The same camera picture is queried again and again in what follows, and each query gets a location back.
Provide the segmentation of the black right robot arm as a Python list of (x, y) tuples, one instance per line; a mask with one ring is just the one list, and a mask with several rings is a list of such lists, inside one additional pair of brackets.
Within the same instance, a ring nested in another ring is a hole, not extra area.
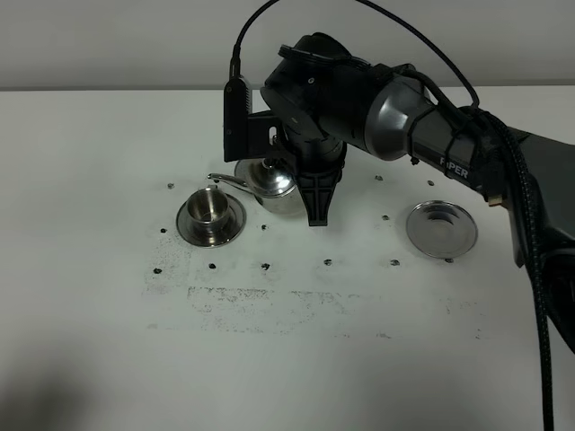
[(574, 342), (574, 148), (457, 108), (411, 65), (371, 65), (314, 33), (280, 49), (261, 96), (282, 124), (282, 143), (314, 224), (327, 222), (331, 190), (352, 145), (393, 161), (408, 156), (509, 212), (515, 260), (541, 259), (544, 310)]

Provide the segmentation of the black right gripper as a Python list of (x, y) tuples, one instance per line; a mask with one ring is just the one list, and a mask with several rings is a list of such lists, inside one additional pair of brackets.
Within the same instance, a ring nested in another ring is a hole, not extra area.
[(298, 134), (278, 120), (269, 122), (269, 141), (275, 148), (269, 172), (274, 177), (297, 177), (308, 225), (327, 226), (332, 197), (342, 177), (346, 144), (332, 136)]

